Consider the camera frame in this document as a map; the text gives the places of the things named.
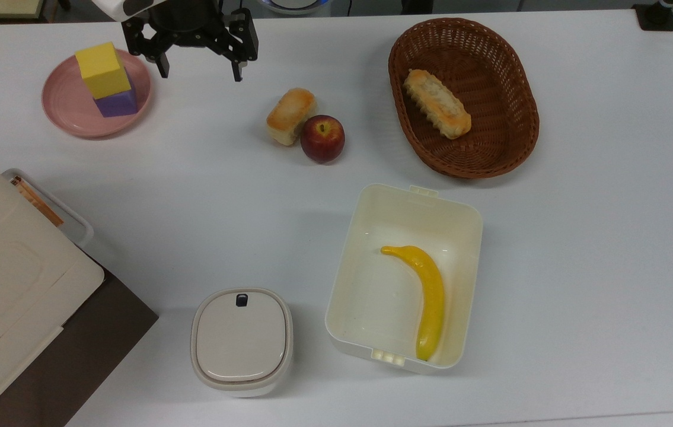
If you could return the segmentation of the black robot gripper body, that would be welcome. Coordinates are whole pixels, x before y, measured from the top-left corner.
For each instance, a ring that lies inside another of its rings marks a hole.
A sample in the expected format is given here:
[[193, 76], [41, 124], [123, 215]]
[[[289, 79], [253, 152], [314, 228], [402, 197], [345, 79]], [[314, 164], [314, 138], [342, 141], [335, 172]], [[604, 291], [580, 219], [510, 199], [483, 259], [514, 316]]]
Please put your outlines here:
[[127, 50], [154, 64], [165, 64], [173, 46], [207, 48], [234, 64], [258, 56], [259, 41], [247, 8], [230, 15], [217, 8], [150, 8], [146, 21], [130, 17], [122, 29]]

